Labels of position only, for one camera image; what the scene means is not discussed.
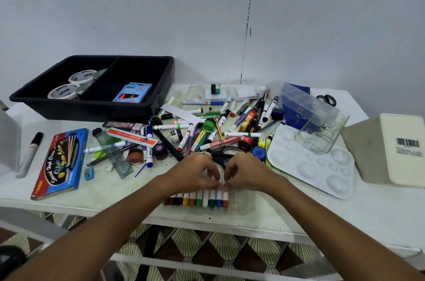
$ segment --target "forearm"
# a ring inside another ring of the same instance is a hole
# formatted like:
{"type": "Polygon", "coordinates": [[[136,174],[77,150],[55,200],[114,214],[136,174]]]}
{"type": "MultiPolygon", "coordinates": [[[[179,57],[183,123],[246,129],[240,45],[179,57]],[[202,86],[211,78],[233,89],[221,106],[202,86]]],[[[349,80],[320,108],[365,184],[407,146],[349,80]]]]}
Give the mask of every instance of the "forearm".
{"type": "Polygon", "coordinates": [[[137,226],[173,194],[164,176],[97,214],[42,251],[8,281],[60,279],[89,281],[137,226]]]}
{"type": "Polygon", "coordinates": [[[415,268],[278,174],[264,192],[281,203],[344,280],[424,280],[415,268]]]}

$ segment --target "green marker cap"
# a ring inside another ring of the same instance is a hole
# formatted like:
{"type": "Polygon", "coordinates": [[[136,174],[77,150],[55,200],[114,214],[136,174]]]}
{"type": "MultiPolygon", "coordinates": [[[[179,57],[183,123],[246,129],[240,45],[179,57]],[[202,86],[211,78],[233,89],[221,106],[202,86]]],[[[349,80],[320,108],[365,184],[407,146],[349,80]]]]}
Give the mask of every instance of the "green marker cap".
{"type": "Polygon", "coordinates": [[[202,129],[205,130],[205,132],[211,133],[215,129],[215,122],[214,119],[208,118],[205,120],[204,125],[202,126],[202,129]]]}

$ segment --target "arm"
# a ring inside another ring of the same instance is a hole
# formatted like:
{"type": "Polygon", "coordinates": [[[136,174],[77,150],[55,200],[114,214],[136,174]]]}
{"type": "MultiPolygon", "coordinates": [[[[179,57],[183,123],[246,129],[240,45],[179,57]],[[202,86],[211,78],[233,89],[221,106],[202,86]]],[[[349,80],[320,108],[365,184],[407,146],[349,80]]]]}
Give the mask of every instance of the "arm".
{"type": "Polygon", "coordinates": [[[164,175],[62,236],[7,281],[90,281],[158,205],[178,192],[216,189],[220,174],[211,156],[191,154],[164,175]],[[204,169],[218,181],[202,177],[204,169]]]}
{"type": "Polygon", "coordinates": [[[226,166],[225,187],[262,191],[276,199],[310,236],[345,281],[425,280],[418,270],[275,173],[252,154],[226,166]]]}

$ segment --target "white label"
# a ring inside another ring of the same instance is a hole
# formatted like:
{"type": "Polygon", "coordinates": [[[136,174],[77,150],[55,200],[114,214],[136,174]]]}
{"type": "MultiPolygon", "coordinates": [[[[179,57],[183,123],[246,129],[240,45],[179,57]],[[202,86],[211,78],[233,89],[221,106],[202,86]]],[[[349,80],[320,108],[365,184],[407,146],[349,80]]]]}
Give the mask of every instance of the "white label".
{"type": "Polygon", "coordinates": [[[420,149],[422,142],[419,143],[419,140],[396,138],[396,142],[396,151],[398,154],[423,157],[422,150],[420,149]]]}

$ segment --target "right hand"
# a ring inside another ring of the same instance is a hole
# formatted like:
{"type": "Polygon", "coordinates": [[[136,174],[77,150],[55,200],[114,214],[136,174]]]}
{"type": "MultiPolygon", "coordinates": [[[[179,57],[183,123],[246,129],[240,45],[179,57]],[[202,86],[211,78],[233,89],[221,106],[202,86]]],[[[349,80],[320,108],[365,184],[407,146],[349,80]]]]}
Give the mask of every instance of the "right hand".
{"type": "Polygon", "coordinates": [[[265,192],[270,181],[277,176],[252,153],[238,152],[226,164],[224,187],[265,192]]]}

